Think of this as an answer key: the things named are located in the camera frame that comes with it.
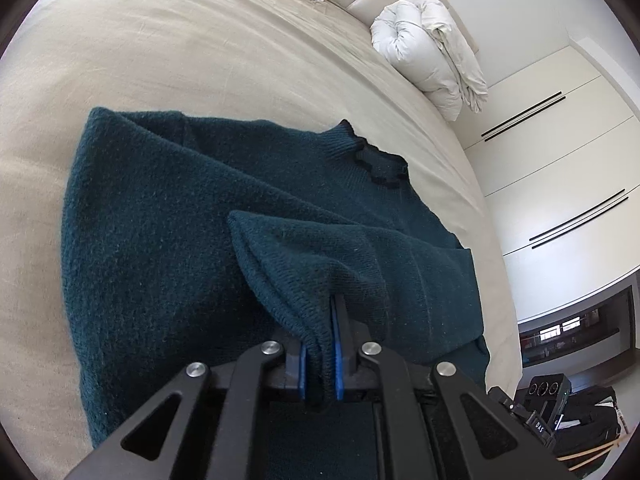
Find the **dark green knit sweater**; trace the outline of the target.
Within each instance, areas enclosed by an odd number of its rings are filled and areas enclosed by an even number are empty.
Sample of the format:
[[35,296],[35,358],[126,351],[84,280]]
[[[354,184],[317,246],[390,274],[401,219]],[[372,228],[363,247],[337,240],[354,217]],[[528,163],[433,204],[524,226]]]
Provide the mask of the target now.
[[[92,110],[70,170],[63,299],[93,451],[76,479],[469,479],[489,352],[474,261],[407,163],[315,133]],[[331,297],[369,327],[337,401]],[[306,396],[285,344],[306,347]]]

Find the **black bag on floor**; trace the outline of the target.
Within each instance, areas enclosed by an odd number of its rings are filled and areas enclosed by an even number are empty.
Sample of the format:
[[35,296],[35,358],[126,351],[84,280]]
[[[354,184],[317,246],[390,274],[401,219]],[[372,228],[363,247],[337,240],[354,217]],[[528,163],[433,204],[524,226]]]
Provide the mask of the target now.
[[593,386],[573,393],[555,431],[553,454],[567,462],[605,450],[620,437],[617,396],[611,386]]

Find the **dark shelf with devices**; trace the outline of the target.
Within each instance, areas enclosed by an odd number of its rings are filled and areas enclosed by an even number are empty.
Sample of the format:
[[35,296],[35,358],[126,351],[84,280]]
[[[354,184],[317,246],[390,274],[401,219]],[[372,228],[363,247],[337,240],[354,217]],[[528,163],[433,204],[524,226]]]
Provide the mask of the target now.
[[536,376],[554,374],[567,376],[575,392],[606,385],[639,359],[639,274],[518,329],[520,390]]

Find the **rolled white duvet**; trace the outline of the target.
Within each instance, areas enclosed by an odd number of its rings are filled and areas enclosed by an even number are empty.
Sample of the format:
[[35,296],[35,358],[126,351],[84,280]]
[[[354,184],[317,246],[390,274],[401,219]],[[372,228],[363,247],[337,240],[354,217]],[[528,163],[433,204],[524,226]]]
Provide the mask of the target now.
[[398,0],[374,19],[373,49],[427,97],[447,122],[488,100],[480,64],[439,0]]

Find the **beige bed cover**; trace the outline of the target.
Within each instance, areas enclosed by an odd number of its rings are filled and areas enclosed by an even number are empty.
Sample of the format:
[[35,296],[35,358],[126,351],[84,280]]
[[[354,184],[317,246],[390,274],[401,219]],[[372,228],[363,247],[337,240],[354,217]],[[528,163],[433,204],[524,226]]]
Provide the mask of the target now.
[[40,479],[91,448],[62,304],[70,165],[90,110],[180,110],[322,131],[347,119],[402,156],[471,249],[489,385],[522,376],[515,309],[484,195],[432,103],[366,26],[318,0],[40,0],[1,60],[1,422]]

